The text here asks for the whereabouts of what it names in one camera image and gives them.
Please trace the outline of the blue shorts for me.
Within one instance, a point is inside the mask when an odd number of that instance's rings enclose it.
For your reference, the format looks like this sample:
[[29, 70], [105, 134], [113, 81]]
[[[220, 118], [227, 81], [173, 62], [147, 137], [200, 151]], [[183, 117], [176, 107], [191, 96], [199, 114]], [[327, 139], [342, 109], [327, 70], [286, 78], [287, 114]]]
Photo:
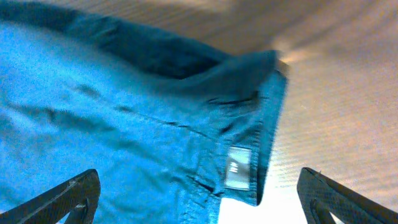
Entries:
[[263, 196], [285, 78], [164, 30], [1, 2], [1, 210], [96, 169], [96, 223], [216, 223]]

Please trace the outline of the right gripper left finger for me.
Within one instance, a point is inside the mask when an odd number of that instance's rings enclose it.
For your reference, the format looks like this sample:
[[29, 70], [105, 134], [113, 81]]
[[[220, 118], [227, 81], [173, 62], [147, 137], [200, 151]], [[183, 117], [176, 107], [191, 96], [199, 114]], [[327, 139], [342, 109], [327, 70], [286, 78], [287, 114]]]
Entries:
[[101, 184], [95, 169], [88, 169], [39, 196], [1, 214], [1, 224], [92, 224]]

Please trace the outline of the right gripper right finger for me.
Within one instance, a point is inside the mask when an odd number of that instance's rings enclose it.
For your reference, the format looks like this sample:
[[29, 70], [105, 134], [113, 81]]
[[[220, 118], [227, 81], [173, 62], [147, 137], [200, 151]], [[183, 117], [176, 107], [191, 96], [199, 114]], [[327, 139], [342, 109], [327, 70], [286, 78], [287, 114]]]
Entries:
[[397, 224], [397, 212], [309, 167], [300, 171], [297, 192], [310, 224], [335, 224], [334, 216], [343, 223]]

